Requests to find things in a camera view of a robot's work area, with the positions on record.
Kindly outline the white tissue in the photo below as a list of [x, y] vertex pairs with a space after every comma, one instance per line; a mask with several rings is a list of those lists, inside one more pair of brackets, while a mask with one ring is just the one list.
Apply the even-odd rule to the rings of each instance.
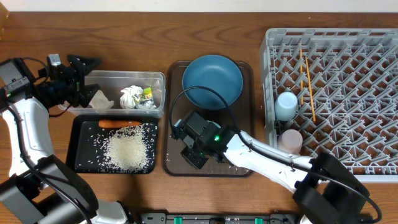
[[95, 110], [107, 110], [113, 107], [114, 101], [109, 101], [101, 90], [98, 90], [89, 102]]

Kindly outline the orange carrot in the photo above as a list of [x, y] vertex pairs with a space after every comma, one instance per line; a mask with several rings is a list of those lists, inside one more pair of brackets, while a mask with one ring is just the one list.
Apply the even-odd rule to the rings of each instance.
[[109, 120], [102, 119], [98, 122], [98, 126], [101, 128], [125, 128], [131, 126], [139, 126], [141, 122], [139, 121], [121, 121], [121, 120]]

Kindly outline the pile of white rice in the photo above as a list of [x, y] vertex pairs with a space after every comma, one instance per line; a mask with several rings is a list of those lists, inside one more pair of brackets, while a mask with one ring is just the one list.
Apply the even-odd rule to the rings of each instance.
[[83, 123], [72, 162], [76, 172], [148, 174], [155, 166], [157, 124], [101, 128]]

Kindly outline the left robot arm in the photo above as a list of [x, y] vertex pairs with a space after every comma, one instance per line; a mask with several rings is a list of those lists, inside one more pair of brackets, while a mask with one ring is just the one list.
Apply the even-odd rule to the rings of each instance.
[[64, 65], [50, 54], [34, 75], [24, 58], [1, 63], [1, 116], [7, 123], [12, 164], [1, 184], [1, 203], [22, 223], [132, 223], [121, 202], [96, 198], [90, 185], [56, 157], [49, 109], [88, 106], [99, 90], [85, 77], [100, 59], [68, 55]]

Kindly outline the white paper ball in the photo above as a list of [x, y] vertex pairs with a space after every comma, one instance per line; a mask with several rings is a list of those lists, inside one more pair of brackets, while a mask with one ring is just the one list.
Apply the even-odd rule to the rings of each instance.
[[121, 90], [123, 93], [120, 97], [120, 105], [123, 109], [134, 109], [141, 100], [143, 89], [139, 86], [132, 85]]

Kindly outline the green snack wrapper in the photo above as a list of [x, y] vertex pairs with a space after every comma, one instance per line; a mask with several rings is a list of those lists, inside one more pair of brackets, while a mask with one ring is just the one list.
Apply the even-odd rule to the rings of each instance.
[[145, 89], [139, 88], [134, 94], [134, 101], [136, 103], [136, 109], [151, 110], [156, 109], [152, 88], [147, 87]]

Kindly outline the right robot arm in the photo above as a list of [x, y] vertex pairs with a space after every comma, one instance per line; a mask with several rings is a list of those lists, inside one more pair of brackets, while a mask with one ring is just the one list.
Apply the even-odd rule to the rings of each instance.
[[291, 154], [252, 138], [234, 126], [219, 126], [193, 111], [170, 123], [171, 138], [200, 169], [208, 157], [257, 172], [292, 192], [303, 212], [301, 223], [364, 223], [366, 187], [334, 156]]

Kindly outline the dark blue plate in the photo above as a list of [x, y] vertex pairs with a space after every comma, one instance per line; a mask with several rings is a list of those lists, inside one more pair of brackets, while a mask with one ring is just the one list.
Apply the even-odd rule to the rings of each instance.
[[185, 92], [188, 99], [206, 110], [221, 110], [225, 107], [214, 91], [231, 105], [239, 98], [243, 84], [243, 75], [236, 63], [221, 55], [196, 58], [185, 69], [182, 78], [183, 89], [198, 87]]

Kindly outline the light blue cup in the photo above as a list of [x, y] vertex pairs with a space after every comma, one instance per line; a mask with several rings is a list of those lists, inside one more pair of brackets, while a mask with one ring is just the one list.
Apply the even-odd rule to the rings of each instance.
[[280, 121], [288, 121], [296, 115], [297, 97], [292, 92], [281, 93], [275, 102], [275, 116]]

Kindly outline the pink cup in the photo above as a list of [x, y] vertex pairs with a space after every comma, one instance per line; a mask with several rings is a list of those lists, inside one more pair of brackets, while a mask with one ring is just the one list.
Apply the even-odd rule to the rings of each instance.
[[294, 129], [284, 131], [278, 138], [278, 149], [290, 154], [300, 154], [303, 144], [302, 135]]

